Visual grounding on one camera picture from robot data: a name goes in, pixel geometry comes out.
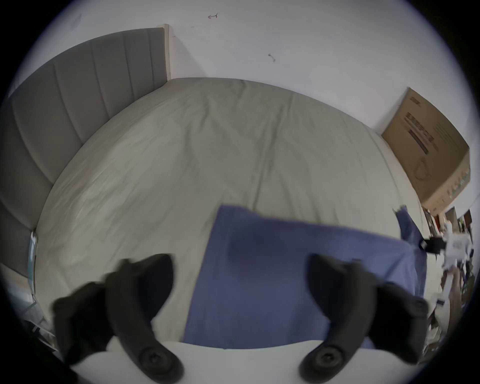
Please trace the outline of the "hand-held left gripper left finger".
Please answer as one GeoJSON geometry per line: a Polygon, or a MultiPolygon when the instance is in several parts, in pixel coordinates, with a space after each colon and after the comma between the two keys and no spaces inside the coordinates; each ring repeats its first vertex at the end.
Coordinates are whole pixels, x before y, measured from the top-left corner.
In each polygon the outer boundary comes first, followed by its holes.
{"type": "Polygon", "coordinates": [[[89,282],[52,305],[53,327],[63,362],[73,366],[104,352],[116,337],[130,360],[160,384],[180,381],[180,359],[155,337],[152,320],[174,283],[170,254],[122,260],[102,282],[89,282]]]}

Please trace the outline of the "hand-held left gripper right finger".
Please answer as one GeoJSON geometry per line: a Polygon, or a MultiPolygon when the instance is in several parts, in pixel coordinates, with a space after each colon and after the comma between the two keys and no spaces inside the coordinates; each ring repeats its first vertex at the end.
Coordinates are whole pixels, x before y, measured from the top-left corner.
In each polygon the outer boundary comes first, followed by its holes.
{"type": "Polygon", "coordinates": [[[326,383],[350,362],[364,339],[401,361],[417,364],[427,336],[428,303],[400,285],[380,281],[360,261],[311,254],[306,281],[328,318],[326,339],[299,365],[307,383],[326,383]]]}

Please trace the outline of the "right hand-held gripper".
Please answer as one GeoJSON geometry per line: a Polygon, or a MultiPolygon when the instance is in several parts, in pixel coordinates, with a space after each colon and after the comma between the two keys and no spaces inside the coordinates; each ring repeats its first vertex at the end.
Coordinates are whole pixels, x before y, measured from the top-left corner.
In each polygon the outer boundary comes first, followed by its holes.
{"type": "Polygon", "coordinates": [[[420,241],[419,248],[433,255],[443,256],[443,271],[452,267],[464,269],[470,260],[473,244],[468,233],[457,233],[453,231],[450,221],[444,221],[443,237],[429,237],[420,241]]]}

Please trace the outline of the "person's right hand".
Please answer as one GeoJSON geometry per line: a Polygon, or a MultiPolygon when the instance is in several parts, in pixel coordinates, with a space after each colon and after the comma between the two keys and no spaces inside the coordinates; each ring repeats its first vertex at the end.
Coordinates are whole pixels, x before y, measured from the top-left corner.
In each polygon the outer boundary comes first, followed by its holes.
{"type": "Polygon", "coordinates": [[[458,267],[451,267],[448,271],[448,277],[452,278],[452,286],[449,293],[449,301],[451,307],[460,306],[462,304],[462,282],[463,282],[463,271],[458,267]]]}

